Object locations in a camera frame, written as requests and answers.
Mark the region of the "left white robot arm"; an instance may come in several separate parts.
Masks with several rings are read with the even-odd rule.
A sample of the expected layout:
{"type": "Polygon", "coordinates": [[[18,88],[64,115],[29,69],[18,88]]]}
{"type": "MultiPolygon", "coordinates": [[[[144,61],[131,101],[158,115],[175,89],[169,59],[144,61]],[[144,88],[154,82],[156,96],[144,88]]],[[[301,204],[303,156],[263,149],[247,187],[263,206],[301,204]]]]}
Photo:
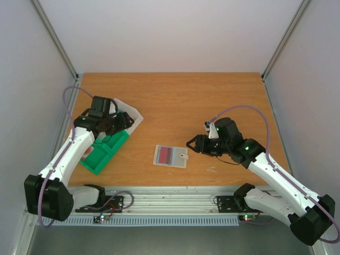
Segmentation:
{"type": "Polygon", "coordinates": [[[70,187],[78,163],[99,171],[143,121],[134,107],[114,98],[94,96],[91,106],[73,120],[65,143],[38,175],[24,181],[27,211],[39,219],[64,221],[77,209],[104,211],[111,198],[95,184],[70,187]]]}

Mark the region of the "beige card holder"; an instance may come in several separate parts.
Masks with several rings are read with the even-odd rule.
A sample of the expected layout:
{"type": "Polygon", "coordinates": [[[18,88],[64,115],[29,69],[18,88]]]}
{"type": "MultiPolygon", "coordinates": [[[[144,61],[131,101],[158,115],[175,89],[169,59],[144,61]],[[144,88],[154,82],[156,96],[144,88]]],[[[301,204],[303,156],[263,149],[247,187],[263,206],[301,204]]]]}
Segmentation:
{"type": "Polygon", "coordinates": [[[156,145],[153,165],[186,168],[189,160],[188,150],[181,147],[156,145]]]}

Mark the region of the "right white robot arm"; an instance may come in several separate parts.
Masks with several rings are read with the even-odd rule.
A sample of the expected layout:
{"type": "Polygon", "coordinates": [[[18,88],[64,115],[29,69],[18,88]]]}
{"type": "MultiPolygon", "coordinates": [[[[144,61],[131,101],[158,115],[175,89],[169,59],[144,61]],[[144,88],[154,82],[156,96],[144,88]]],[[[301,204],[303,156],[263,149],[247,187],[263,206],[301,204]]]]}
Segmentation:
{"type": "Polygon", "coordinates": [[[205,123],[208,134],[198,134],[186,143],[196,153],[211,157],[229,155],[268,183],[281,198],[275,198],[246,183],[234,192],[237,209],[261,211],[287,225],[302,243],[312,246],[333,225],[335,201],[305,187],[283,169],[254,139],[245,139],[229,117],[205,123]]]}

